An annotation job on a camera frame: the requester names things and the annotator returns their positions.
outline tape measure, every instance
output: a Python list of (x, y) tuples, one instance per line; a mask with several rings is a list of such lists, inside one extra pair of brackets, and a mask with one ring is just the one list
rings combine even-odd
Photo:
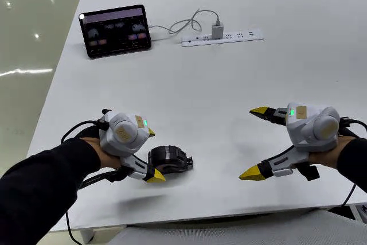
[(158, 146), (148, 154), (149, 163), (162, 174), (181, 173), (193, 168), (193, 158), (179, 147)]

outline glossy floor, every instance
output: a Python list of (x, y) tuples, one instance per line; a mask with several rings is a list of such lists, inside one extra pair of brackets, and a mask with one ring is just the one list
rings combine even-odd
[(78, 1), (0, 0), (0, 176), (26, 156)]

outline power outlet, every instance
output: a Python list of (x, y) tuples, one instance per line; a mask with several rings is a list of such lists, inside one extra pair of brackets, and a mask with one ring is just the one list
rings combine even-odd
[(240, 41), (251, 41), (251, 40), (263, 40), (264, 37), (260, 29), (239, 31), (224, 33), (223, 38), (220, 40), (212, 40), (211, 34), (202, 34), (199, 36), (182, 37), (181, 44), (183, 47), (187, 46), (200, 46), (200, 45), (210, 45), (210, 44), (220, 44), (220, 43), (230, 43), (230, 42), (240, 42)]

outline charger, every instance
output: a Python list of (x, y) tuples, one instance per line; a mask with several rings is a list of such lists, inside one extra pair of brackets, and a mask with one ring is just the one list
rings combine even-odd
[[(182, 30), (184, 30), (186, 27), (191, 25), (191, 28), (193, 30), (201, 32), (201, 30), (202, 30), (201, 24), (198, 21), (195, 20), (195, 16), (198, 13), (202, 13), (202, 12), (210, 12), (210, 13), (213, 13), (217, 16), (217, 21), (212, 25), (212, 35), (211, 35), (210, 39), (211, 40), (220, 40), (220, 39), (222, 39), (223, 38), (223, 32), (224, 32), (223, 23), (220, 22), (218, 13), (216, 13), (215, 11), (212, 11), (212, 10), (200, 10), (200, 9), (198, 9), (192, 15), (191, 18), (188, 18), (186, 20), (177, 21), (177, 22), (173, 23), (171, 25), (171, 27), (169, 27), (169, 28), (161, 26), (161, 25), (150, 25), (149, 28), (155, 28), (155, 27), (162, 28), (162, 29), (167, 30), (169, 35), (176, 35), (176, 34), (180, 33)], [(181, 23), (184, 23), (184, 25), (182, 27), (180, 27), (179, 29), (176, 29), (176, 30), (173, 29), (173, 27), (175, 27), (176, 25), (181, 24)]]
[(217, 20), (216, 23), (212, 25), (212, 38), (211, 39), (212, 40), (222, 39), (223, 31), (224, 31), (223, 23)]

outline tablet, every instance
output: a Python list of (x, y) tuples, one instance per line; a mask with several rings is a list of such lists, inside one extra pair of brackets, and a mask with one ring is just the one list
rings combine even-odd
[(79, 22), (90, 58), (151, 47), (143, 5), (82, 13)]

